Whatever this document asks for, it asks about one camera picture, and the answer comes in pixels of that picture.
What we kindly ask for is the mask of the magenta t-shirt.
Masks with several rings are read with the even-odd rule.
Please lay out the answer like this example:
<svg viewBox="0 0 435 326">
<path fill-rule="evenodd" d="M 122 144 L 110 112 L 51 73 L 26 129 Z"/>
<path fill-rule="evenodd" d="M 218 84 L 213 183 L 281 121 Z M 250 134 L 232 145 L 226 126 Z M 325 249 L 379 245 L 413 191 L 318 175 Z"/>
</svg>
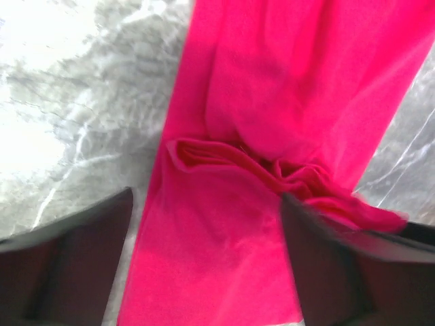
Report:
<svg viewBox="0 0 435 326">
<path fill-rule="evenodd" d="M 280 197 L 405 225 L 353 190 L 433 42 L 433 1 L 197 1 L 117 323 L 301 322 Z"/>
</svg>

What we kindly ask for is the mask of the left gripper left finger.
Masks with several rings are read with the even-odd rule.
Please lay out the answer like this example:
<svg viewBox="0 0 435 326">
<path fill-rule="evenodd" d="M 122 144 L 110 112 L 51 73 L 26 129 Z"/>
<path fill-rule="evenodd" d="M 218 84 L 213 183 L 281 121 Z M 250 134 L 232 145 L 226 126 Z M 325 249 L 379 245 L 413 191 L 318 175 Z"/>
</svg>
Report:
<svg viewBox="0 0 435 326">
<path fill-rule="evenodd" d="M 126 188 L 1 239 L 2 325 L 101 325 L 133 211 Z"/>
</svg>

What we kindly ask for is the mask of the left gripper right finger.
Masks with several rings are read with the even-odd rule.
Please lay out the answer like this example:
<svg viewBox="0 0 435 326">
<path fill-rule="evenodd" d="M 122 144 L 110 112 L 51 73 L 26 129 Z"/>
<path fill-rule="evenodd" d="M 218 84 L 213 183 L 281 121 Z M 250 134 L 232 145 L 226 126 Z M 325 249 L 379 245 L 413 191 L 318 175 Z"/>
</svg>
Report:
<svg viewBox="0 0 435 326">
<path fill-rule="evenodd" d="M 434 228 L 354 231 L 290 194 L 281 221 L 306 325 L 433 325 Z"/>
</svg>

